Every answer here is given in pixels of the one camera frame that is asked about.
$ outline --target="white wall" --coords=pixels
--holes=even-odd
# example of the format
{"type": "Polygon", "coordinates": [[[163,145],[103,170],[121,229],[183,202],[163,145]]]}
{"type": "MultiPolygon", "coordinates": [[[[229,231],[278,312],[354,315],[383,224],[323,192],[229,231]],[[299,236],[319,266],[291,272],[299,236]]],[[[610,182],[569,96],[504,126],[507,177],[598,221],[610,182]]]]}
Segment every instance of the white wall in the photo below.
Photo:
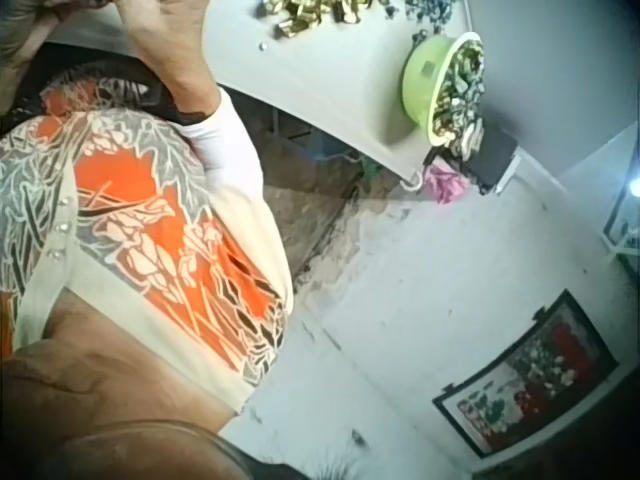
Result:
{"type": "Polygon", "coordinates": [[[636,120],[637,24],[624,0],[469,0],[483,100],[554,175],[636,120]]]}
{"type": "Polygon", "coordinates": [[[634,123],[558,178],[598,232],[604,229],[618,194],[626,186],[637,138],[638,124],[634,123]]]}
{"type": "Polygon", "coordinates": [[[356,214],[338,224],[298,296],[285,355],[251,402],[264,425],[247,413],[232,438],[312,465],[353,452],[356,428],[372,444],[355,455],[364,478],[456,478],[538,444],[610,391],[637,364],[637,293],[555,184],[526,161],[519,176],[500,198],[350,206],[356,214]],[[432,400],[516,341],[565,288],[621,367],[550,427],[480,461],[432,400]]]}

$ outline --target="white sleeve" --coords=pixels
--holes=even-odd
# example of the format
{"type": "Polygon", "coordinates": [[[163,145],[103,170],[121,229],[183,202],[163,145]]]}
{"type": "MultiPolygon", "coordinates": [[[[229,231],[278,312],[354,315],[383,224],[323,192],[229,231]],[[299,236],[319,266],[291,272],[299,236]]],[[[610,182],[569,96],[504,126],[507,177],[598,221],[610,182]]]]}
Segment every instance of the white sleeve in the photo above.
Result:
{"type": "Polygon", "coordinates": [[[173,126],[191,143],[210,187],[235,187],[249,197],[262,198],[264,176],[258,152],[229,94],[220,88],[220,96],[220,107],[202,123],[173,126]]]}

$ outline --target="picture frame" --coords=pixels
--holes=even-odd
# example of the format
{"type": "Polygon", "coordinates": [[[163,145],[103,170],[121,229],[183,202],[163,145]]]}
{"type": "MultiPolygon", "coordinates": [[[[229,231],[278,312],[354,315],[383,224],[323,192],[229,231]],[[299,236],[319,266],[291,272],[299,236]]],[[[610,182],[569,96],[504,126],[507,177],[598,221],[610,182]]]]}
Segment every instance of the picture frame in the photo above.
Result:
{"type": "Polygon", "coordinates": [[[568,412],[618,363],[567,290],[489,365],[433,400],[481,458],[568,412]]]}

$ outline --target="pink object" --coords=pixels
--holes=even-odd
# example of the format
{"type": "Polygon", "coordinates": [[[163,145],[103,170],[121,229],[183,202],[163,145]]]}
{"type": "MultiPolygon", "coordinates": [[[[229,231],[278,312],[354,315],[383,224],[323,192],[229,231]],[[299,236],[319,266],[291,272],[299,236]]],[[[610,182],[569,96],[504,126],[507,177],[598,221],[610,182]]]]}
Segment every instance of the pink object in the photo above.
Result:
{"type": "Polygon", "coordinates": [[[447,162],[436,158],[424,172],[424,181],[431,187],[439,205],[446,205],[462,195],[469,180],[460,175],[447,162]]]}

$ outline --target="gold wrapper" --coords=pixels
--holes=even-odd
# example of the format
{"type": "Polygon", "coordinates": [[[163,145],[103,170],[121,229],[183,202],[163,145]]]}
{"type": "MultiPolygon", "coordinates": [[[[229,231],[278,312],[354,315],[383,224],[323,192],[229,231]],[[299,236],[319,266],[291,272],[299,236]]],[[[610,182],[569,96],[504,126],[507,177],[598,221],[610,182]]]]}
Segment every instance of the gold wrapper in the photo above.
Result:
{"type": "Polygon", "coordinates": [[[360,22],[360,12],[370,8],[373,0],[263,0],[270,15],[286,10],[290,17],[278,24],[278,29],[287,37],[317,27],[323,16],[334,14],[343,23],[360,22]]]}

